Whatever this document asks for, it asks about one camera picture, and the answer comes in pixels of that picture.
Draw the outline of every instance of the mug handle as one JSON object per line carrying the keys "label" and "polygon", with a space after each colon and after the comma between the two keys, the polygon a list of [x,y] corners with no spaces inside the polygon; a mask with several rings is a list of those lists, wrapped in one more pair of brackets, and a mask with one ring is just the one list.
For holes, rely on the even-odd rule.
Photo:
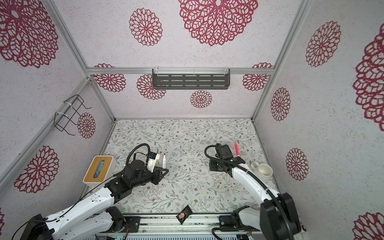
{"label": "mug handle", "polygon": [[253,163],[251,163],[251,168],[252,168],[253,170],[256,170],[256,168],[257,168],[259,165],[260,165],[260,163],[258,163],[258,162],[253,162]]}

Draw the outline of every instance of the black wire hook rack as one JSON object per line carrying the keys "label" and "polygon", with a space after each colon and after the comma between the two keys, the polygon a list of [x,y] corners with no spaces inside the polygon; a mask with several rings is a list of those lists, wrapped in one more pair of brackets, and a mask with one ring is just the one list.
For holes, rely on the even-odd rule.
{"label": "black wire hook rack", "polygon": [[[73,104],[76,102],[76,100],[78,100],[78,101],[80,102],[80,105],[79,105],[77,108],[74,108],[74,107],[73,107]],[[79,108],[80,108],[81,106],[83,106],[85,109],[90,109],[90,108],[92,108],[92,107],[87,108],[87,107],[84,105],[84,99],[83,99],[79,94],[73,95],[72,97],[70,97],[70,98],[68,98],[67,100],[65,100],[64,103],[68,103],[71,107],[68,108],[68,109],[67,109],[65,112],[63,112],[63,113],[61,113],[61,112],[55,112],[55,116],[54,116],[54,118],[53,118],[53,125],[54,125],[54,127],[57,128],[60,132],[65,131],[65,132],[68,133],[69,135],[71,135],[71,136],[75,136],[76,134],[70,134],[67,130],[65,130],[66,126],[68,125],[69,122],[73,123],[74,125],[78,125],[77,123],[74,123],[74,122],[72,121],[72,118],[73,118],[73,116],[74,116],[76,113],[77,113],[79,116],[81,116],[81,114],[78,112],[78,110],[79,110]],[[74,110],[74,113],[73,113],[72,116],[69,118],[68,115],[67,115],[66,113],[67,113],[67,111],[68,111],[69,109],[71,109],[71,108]],[[59,118],[59,120],[56,122],[56,116],[59,116],[60,114],[62,114],[62,116],[66,117],[66,118],[68,119],[68,121],[67,121],[67,123],[64,125],[64,127],[61,126],[61,125],[59,124],[61,118]]]}

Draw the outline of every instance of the red marker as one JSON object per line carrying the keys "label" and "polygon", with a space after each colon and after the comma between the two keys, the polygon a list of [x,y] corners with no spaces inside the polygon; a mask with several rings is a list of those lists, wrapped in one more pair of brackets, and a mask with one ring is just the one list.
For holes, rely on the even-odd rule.
{"label": "red marker", "polygon": [[239,154],[239,148],[237,147],[237,142],[235,141],[235,148],[236,148],[236,154],[238,155],[238,156],[240,156],[240,154]]}

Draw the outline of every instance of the floral patterned tablecloth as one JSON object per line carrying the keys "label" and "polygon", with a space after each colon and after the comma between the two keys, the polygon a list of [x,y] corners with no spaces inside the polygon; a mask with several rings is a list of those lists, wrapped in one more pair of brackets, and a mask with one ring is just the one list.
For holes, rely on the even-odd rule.
{"label": "floral patterned tablecloth", "polygon": [[[232,212],[238,207],[255,204],[254,198],[228,174],[209,171],[205,147],[228,144],[235,154],[234,141],[238,142],[240,156],[247,164],[265,162],[249,119],[118,121],[104,152],[115,156],[114,172],[124,167],[135,146],[148,143],[151,151],[166,153],[169,174],[159,185],[149,183],[133,189],[132,194],[116,206],[122,213],[176,213],[186,205],[193,212]],[[145,147],[140,150],[146,153]],[[212,156],[214,151],[214,148],[210,150]],[[138,154],[137,159],[145,160],[145,157]],[[275,188],[272,179],[267,184]]]}

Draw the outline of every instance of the red doily pattern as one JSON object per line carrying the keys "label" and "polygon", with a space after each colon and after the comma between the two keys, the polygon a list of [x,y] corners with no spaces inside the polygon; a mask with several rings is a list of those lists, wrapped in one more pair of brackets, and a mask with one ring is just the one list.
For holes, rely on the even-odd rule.
{"label": "red doily pattern", "polygon": [[167,92],[166,90],[156,90],[153,88],[151,74],[140,76],[137,80],[137,89],[141,95],[152,100],[162,98]]}
{"label": "red doily pattern", "polygon": [[191,103],[197,108],[205,108],[212,102],[212,95],[204,90],[198,90],[191,95]]}
{"label": "red doily pattern", "polygon": [[276,121],[286,118],[289,108],[291,107],[291,98],[289,92],[285,88],[279,88],[273,94],[271,101],[271,113]]}
{"label": "red doily pattern", "polygon": [[340,26],[330,21],[319,27],[308,43],[306,58],[312,67],[321,66],[333,56],[340,42]]}
{"label": "red doily pattern", "polygon": [[297,148],[292,148],[286,157],[286,166],[289,174],[296,180],[303,180],[308,174],[308,161],[305,154]]}
{"label": "red doily pattern", "polygon": [[[96,68],[114,68],[105,63],[97,64]],[[110,92],[120,92],[125,88],[125,78],[123,74],[94,74],[97,84]]]}
{"label": "red doily pattern", "polygon": [[0,52],[23,67],[49,65],[56,56],[58,35],[38,0],[3,0],[0,4]]}
{"label": "red doily pattern", "polygon": [[37,193],[55,179],[58,168],[59,159],[54,149],[43,146],[13,185],[21,192]]}
{"label": "red doily pattern", "polygon": [[257,0],[179,0],[184,28],[200,43],[223,45],[252,21]]}
{"label": "red doily pattern", "polygon": [[[259,63],[253,66],[253,68],[272,68],[270,63]],[[251,91],[257,91],[263,89],[269,76],[267,74],[246,74],[243,76],[243,85],[246,89]]]}
{"label": "red doily pattern", "polygon": [[157,44],[163,35],[159,19],[153,12],[144,8],[139,8],[132,13],[129,28],[133,37],[146,46]]}
{"label": "red doily pattern", "polygon": [[89,113],[80,115],[77,121],[77,130],[83,138],[90,138],[95,133],[96,124],[95,119]]}
{"label": "red doily pattern", "polygon": [[384,131],[384,24],[379,34],[364,49],[356,66],[356,104],[364,109],[364,117],[372,119]]}
{"label": "red doily pattern", "polygon": [[354,240],[383,240],[384,239],[384,216],[377,212],[371,214],[366,212],[354,221],[352,229]]}
{"label": "red doily pattern", "polygon": [[4,214],[1,213],[1,207],[0,207],[0,236],[1,236],[1,230],[3,230],[3,226],[4,226]]}

